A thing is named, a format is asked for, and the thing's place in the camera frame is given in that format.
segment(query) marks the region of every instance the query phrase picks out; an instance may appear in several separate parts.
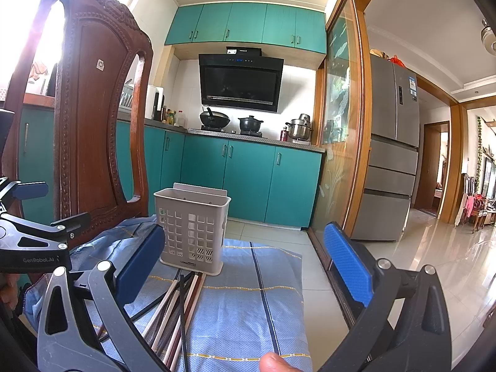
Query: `orange bag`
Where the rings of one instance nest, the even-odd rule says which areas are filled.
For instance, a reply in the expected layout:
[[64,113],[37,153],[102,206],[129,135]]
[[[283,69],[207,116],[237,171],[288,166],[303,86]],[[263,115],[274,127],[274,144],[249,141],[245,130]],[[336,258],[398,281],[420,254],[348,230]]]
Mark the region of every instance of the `orange bag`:
[[406,65],[403,64],[403,62],[398,58],[398,56],[395,54],[394,57],[391,57],[389,59],[391,63],[398,64],[398,66],[405,67]]

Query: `chair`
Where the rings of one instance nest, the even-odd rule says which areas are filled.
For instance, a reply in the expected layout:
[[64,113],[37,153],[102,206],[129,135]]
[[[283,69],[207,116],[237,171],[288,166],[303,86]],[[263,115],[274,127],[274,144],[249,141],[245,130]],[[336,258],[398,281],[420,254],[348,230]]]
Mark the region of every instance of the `chair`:
[[[2,174],[18,180],[19,130],[29,71],[51,5],[41,0],[28,41],[11,78],[4,108],[15,112],[2,156]],[[143,129],[152,62],[148,36],[117,0],[61,0],[64,45],[58,66],[54,122],[54,214],[63,219],[91,214],[91,225],[69,243],[75,247],[124,219],[147,216]],[[119,99],[136,54],[139,65],[131,110],[134,196],[126,201],[117,170]],[[13,206],[22,216],[22,204]]]

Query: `black pot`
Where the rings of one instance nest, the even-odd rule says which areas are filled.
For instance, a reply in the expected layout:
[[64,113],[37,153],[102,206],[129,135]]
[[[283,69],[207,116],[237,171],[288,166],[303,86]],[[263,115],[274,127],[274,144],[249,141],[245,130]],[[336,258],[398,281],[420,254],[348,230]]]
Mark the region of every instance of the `black pot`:
[[210,108],[207,108],[206,112],[200,114],[200,120],[203,125],[215,128],[224,128],[231,121],[224,113],[212,112]]
[[252,131],[254,133],[260,130],[260,126],[264,122],[263,120],[255,119],[253,116],[239,118],[239,121],[241,130]]

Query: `doorway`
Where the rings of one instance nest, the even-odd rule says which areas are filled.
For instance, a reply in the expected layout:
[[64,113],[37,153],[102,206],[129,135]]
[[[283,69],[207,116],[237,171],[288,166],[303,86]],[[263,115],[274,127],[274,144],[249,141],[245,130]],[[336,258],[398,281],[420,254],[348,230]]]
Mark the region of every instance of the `doorway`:
[[423,151],[414,208],[437,217],[448,170],[450,122],[423,126]]

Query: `human hand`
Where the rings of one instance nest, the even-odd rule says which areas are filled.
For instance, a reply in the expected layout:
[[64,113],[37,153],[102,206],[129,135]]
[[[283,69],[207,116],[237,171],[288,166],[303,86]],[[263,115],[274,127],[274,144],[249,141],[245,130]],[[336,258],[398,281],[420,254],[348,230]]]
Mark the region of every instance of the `human hand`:
[[14,309],[17,305],[17,281],[19,280],[20,274],[4,274],[7,284],[0,289],[0,299],[6,305],[9,305],[11,309]]
[[260,372],[302,372],[289,365],[284,359],[275,353],[267,353],[259,363]]

